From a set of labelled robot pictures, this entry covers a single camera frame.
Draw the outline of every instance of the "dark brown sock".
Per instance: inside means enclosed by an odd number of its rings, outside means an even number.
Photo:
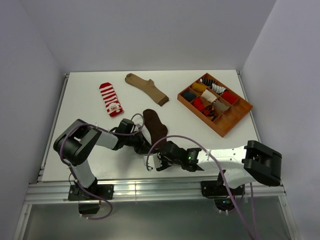
[[[144,125],[148,129],[151,136],[151,144],[155,144],[159,139],[167,136],[168,129],[166,125],[163,125],[159,119],[158,114],[152,109],[146,109],[143,111]],[[159,142],[155,148],[161,148],[167,140]]]

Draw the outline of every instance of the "white wall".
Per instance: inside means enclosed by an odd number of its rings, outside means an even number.
[[[320,235],[320,1],[277,0],[243,68],[262,141],[305,240]]]
[[[63,75],[17,0],[0,2],[0,233],[13,237],[36,179]]]
[[[65,72],[242,69],[276,0],[20,0]]]

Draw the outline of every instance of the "brown sock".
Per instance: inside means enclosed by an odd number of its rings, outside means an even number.
[[[144,91],[150,98],[152,98],[153,101],[155,101],[155,103],[159,104],[160,106],[169,101],[169,98],[162,91],[156,88],[154,81],[151,79],[147,81],[133,73],[129,73],[124,80],[127,84]]]
[[[155,144],[159,139],[167,136],[168,129],[166,125],[163,125],[159,119],[158,114],[152,109],[146,109],[143,111],[144,125],[148,129],[151,136],[151,144]],[[161,148],[167,140],[159,142],[155,148]]]

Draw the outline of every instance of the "white cable tie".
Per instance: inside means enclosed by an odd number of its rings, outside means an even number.
[[[209,161],[209,158],[210,158],[210,156],[209,156],[209,154],[211,153],[211,150],[208,150],[208,151],[206,151],[206,155],[207,155],[207,161]]]

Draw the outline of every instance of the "tan sock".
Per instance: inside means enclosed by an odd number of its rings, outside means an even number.
[[[156,88],[154,81],[151,79],[147,81],[133,73],[129,73],[124,80],[127,84],[144,91],[150,98],[152,98],[153,101],[155,101],[155,103],[159,104],[160,106],[169,101],[169,98],[162,91]]]

